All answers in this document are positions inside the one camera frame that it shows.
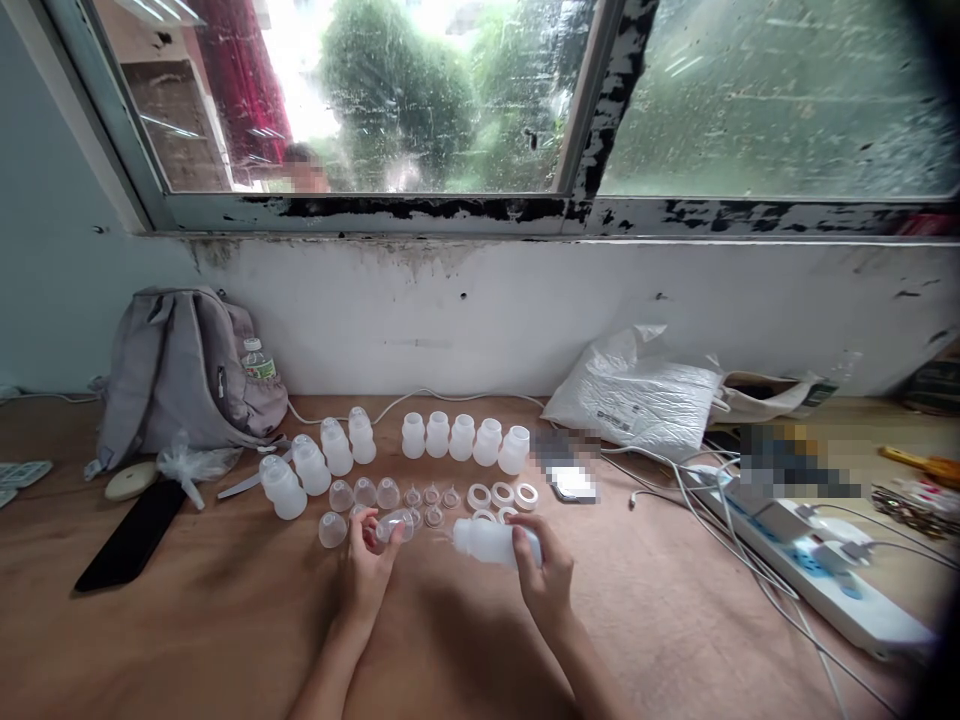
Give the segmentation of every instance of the smartphone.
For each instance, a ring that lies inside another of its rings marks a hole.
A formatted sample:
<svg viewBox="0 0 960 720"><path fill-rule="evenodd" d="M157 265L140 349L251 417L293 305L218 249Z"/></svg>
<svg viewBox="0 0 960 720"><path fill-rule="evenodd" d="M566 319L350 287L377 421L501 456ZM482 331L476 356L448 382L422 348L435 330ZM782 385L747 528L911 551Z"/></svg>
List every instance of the smartphone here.
<svg viewBox="0 0 960 720"><path fill-rule="evenodd" d="M180 483L171 480L148 487L83 571L74 591L125 585L140 575L186 497Z"/></svg>

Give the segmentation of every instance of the human hand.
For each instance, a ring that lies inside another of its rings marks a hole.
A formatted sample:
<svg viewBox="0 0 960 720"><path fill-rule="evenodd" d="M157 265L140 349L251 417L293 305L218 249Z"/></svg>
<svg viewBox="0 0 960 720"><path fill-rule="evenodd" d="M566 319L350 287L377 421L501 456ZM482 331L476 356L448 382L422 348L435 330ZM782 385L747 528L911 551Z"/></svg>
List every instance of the human hand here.
<svg viewBox="0 0 960 720"><path fill-rule="evenodd" d="M376 508L367 508L350 518L350 542L341 569L340 587L344 617L371 627L380 612L403 536L400 522L393 528L390 542L379 548L378 554L376 514Z"/></svg>
<svg viewBox="0 0 960 720"><path fill-rule="evenodd" d="M508 515L506 521L514 526L513 552L520 571L520 590L533 621L544 635L562 630L573 617L570 608L573 556L540 515ZM538 568L533 559L525 527L540 538L542 567Z"/></svg>

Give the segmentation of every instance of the bottle label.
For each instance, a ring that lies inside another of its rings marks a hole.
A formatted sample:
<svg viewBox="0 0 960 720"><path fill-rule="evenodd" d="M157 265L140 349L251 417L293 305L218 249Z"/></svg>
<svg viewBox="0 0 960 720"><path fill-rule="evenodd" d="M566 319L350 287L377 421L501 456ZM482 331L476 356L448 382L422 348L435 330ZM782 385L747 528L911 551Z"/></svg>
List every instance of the bottle label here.
<svg viewBox="0 0 960 720"><path fill-rule="evenodd" d="M274 366L273 360L267 360L259 365L247 365L244 371L257 380L266 380L277 374L277 368Z"/></svg>

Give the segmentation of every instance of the wet window glass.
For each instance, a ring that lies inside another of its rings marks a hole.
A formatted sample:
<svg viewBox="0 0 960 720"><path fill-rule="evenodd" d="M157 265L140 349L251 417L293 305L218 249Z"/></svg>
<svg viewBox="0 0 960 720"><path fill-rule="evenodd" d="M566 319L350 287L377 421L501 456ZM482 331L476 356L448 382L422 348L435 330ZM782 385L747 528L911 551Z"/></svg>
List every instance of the wet window glass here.
<svg viewBox="0 0 960 720"><path fill-rule="evenodd" d="M906 5L661 0L600 193L951 194L957 127Z"/></svg>
<svg viewBox="0 0 960 720"><path fill-rule="evenodd" d="M549 192L594 0L93 0L173 192Z"/></svg>

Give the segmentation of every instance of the white wall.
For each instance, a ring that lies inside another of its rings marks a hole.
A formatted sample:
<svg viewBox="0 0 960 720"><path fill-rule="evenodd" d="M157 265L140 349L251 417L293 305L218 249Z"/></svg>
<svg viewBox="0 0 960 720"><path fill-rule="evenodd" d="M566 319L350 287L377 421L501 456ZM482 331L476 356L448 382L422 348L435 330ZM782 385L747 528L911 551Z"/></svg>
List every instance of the white wall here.
<svg viewBox="0 0 960 720"><path fill-rule="evenodd" d="M0 46L0 382L82 390L152 284L225 288L298 393L548 394L591 338L648 321L727 369L819 367L856 348L848 391L877 394L957 329L947 247L130 237L4 12Z"/></svg>

